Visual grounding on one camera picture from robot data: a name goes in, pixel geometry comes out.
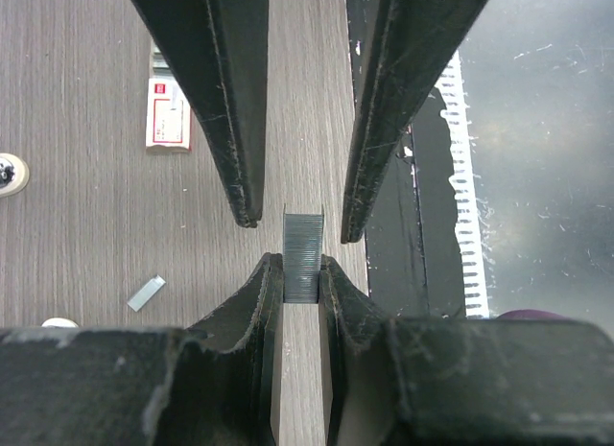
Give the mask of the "grey staple strip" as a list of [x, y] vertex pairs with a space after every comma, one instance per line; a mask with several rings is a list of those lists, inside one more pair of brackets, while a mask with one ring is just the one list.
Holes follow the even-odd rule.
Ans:
[[319, 301], [324, 214], [285, 213], [283, 218], [284, 302]]
[[165, 285], [166, 280], [160, 275], [155, 275], [130, 297], [129, 308], [134, 312], [139, 312]]

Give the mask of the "clear tape roll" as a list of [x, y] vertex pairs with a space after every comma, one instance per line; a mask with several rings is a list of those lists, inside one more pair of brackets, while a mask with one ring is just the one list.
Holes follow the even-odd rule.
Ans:
[[11, 153], [0, 153], [0, 162], [2, 199], [13, 196], [26, 187], [30, 179], [30, 170], [22, 158]]

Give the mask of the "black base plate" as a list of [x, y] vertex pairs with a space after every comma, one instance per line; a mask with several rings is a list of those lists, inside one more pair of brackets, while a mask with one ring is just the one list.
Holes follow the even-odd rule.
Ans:
[[465, 314], [450, 132], [436, 88], [394, 150], [360, 241], [368, 292], [400, 317]]

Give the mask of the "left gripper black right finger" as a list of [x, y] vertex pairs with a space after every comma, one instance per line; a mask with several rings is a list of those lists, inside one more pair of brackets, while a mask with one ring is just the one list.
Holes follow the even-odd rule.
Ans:
[[569, 319], [393, 317], [321, 260], [330, 445], [609, 445], [613, 343]]

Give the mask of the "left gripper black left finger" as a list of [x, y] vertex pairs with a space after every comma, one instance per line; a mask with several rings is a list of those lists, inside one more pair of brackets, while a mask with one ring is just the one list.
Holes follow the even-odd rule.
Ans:
[[282, 259], [192, 326], [5, 328], [5, 445], [273, 445]]

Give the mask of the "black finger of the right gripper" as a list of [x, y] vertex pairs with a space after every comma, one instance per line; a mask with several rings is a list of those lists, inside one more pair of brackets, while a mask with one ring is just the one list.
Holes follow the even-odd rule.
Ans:
[[265, 189], [269, 0], [130, 0], [206, 136], [235, 222]]
[[361, 240], [387, 167], [489, 0], [345, 0], [355, 117], [341, 241]]

